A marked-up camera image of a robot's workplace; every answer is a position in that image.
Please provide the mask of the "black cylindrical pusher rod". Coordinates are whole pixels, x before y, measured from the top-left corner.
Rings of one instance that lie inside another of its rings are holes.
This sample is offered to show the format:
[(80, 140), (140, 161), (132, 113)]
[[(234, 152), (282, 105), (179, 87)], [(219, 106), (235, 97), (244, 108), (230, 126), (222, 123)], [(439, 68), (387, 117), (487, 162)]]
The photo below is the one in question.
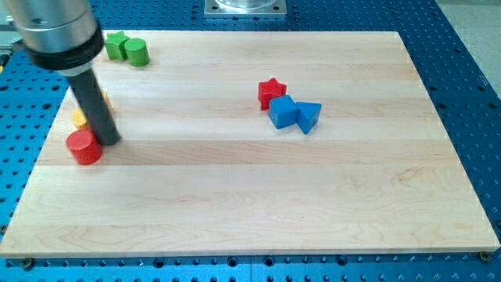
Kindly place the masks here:
[(70, 88), (87, 119), (88, 126), (101, 145), (111, 146), (121, 140), (92, 68), (67, 77)]

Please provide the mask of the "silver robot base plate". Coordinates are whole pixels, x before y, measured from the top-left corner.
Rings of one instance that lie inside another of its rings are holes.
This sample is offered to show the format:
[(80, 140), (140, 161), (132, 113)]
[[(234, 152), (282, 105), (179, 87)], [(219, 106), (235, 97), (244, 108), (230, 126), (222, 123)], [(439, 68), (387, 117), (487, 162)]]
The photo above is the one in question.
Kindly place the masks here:
[(205, 0), (204, 14), (226, 15), (285, 15), (286, 0)]

